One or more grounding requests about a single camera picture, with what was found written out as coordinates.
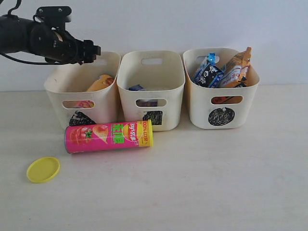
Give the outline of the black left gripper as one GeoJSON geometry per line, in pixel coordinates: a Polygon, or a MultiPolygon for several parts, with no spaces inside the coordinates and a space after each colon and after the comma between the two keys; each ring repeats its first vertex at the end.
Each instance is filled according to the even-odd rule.
{"type": "Polygon", "coordinates": [[[101,47],[92,40],[80,41],[65,30],[35,24],[30,29],[30,53],[48,63],[89,64],[101,55],[101,47]]]}

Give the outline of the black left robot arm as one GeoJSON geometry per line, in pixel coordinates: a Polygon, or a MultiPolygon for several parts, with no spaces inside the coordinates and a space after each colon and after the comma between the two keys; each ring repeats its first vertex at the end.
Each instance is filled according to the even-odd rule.
{"type": "Polygon", "coordinates": [[[92,40],[78,40],[66,30],[52,28],[43,22],[16,15],[0,17],[0,54],[12,61],[32,65],[65,65],[93,63],[101,47],[92,40]],[[25,52],[43,57],[44,62],[24,61],[10,53],[25,52]]]}

